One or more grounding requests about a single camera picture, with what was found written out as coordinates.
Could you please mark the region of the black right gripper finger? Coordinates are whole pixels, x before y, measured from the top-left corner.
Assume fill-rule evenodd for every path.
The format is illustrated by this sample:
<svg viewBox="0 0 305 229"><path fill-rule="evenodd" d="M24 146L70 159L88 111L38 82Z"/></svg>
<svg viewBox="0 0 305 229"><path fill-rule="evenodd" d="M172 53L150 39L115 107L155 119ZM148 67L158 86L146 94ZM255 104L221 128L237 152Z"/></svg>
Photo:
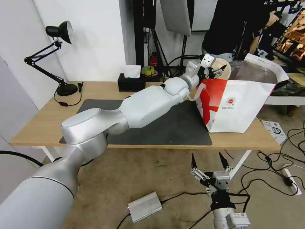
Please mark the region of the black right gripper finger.
<svg viewBox="0 0 305 229"><path fill-rule="evenodd" d="M220 157L223 169L228 173L232 172L234 167L232 165L229 165L227 159L222 155L221 152L219 152L219 157Z"/></svg>
<svg viewBox="0 0 305 229"><path fill-rule="evenodd" d="M191 170L190 173L201 183L207 184L207 175L197 168L194 154L191 154Z"/></svg>

